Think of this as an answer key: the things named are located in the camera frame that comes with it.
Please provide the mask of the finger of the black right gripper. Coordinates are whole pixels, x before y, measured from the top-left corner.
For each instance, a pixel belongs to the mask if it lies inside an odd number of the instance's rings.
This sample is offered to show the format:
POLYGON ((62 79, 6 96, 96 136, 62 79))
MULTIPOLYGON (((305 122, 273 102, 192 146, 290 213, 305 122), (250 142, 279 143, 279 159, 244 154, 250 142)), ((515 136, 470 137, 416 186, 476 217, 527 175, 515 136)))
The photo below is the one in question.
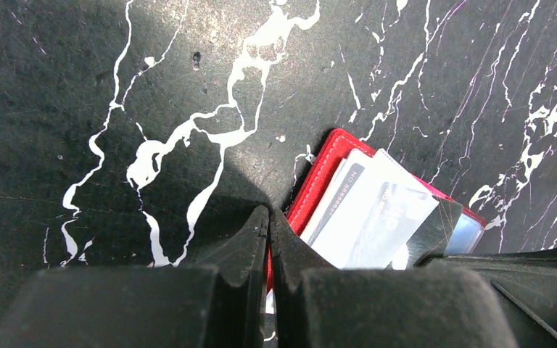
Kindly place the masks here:
POLYGON ((450 266, 478 273, 494 289, 520 347, 557 347, 557 248, 428 256, 417 265, 450 266))

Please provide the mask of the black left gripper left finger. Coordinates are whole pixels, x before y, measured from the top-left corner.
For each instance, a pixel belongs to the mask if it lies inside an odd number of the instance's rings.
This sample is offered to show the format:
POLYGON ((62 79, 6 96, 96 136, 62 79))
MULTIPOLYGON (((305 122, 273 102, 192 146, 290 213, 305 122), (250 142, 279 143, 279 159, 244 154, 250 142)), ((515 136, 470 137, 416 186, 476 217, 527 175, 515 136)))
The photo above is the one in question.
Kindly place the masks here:
POLYGON ((267 207, 194 265, 45 270, 0 323, 0 347, 261 347, 267 207))

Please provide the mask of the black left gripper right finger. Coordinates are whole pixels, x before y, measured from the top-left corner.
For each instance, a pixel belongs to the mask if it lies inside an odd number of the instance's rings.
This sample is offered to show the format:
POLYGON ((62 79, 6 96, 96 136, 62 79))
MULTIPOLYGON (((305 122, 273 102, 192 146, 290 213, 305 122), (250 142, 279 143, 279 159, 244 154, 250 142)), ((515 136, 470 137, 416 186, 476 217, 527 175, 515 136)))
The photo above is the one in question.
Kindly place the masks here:
POLYGON ((339 270, 270 216, 280 347, 516 347, 491 286, 433 266, 339 270))

